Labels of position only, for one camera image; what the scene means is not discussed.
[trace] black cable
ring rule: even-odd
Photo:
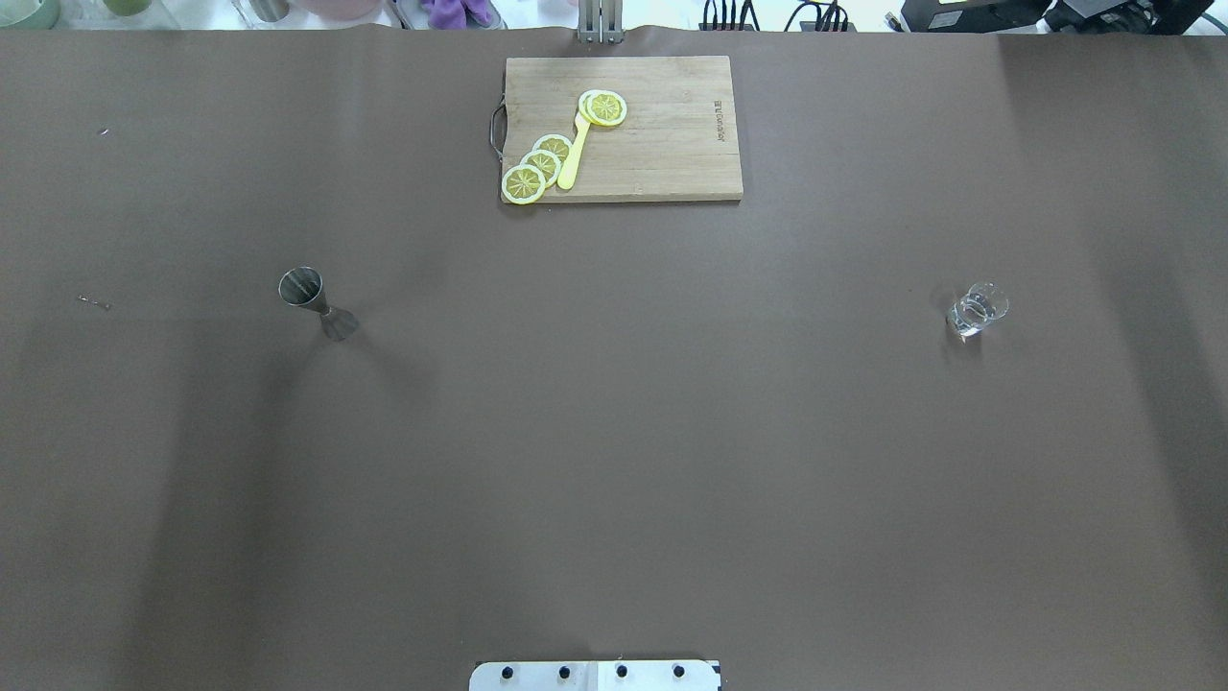
[[[839,17],[839,14],[840,14],[839,0],[831,0],[831,4],[828,5],[828,11],[823,12],[823,18],[820,20],[823,28],[819,28],[819,25],[814,25],[814,31],[833,31],[831,22],[833,20]]]
[[[785,31],[788,31],[793,26],[793,20],[797,18],[797,14],[802,11],[802,7],[814,7],[814,29],[818,31],[819,25],[823,22],[823,7],[826,2],[814,2],[813,0],[806,0],[793,10],[793,14],[788,16],[788,21],[785,22]]]
[[[738,31],[747,31],[747,11],[750,11],[750,20],[754,22],[755,31],[759,31],[759,15],[755,14],[755,4],[753,0],[745,0],[742,4],[742,20],[738,22]]]
[[[1202,18],[1205,18],[1208,22],[1213,23],[1216,26],[1216,28],[1218,28],[1219,31],[1222,31],[1224,33],[1228,33],[1228,26],[1224,26],[1224,23],[1222,21],[1212,17],[1211,15],[1208,15],[1206,12],[1202,12]]]

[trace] green cup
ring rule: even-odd
[[[154,0],[102,0],[102,4],[120,17],[130,17],[149,10],[150,2]]]

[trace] jigger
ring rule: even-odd
[[[345,340],[359,329],[359,319],[352,313],[328,304],[324,279],[311,266],[287,270],[278,284],[278,292],[287,304],[318,313],[324,335],[333,340]]]

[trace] clear glass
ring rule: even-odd
[[[976,335],[989,324],[1006,315],[1011,299],[992,282],[977,282],[955,301],[947,312],[947,323],[963,338]]]
[[[162,0],[61,0],[56,28],[177,29]]]
[[[290,14],[290,4],[286,0],[231,0],[231,5],[247,28],[280,22]]]
[[[311,266],[287,270],[278,284],[278,293],[291,307],[318,313],[324,335],[333,340],[345,340],[359,329],[359,319],[352,313],[329,306],[324,298],[324,277]]]
[[[379,0],[295,0],[295,5],[324,18],[350,21],[370,15]]]

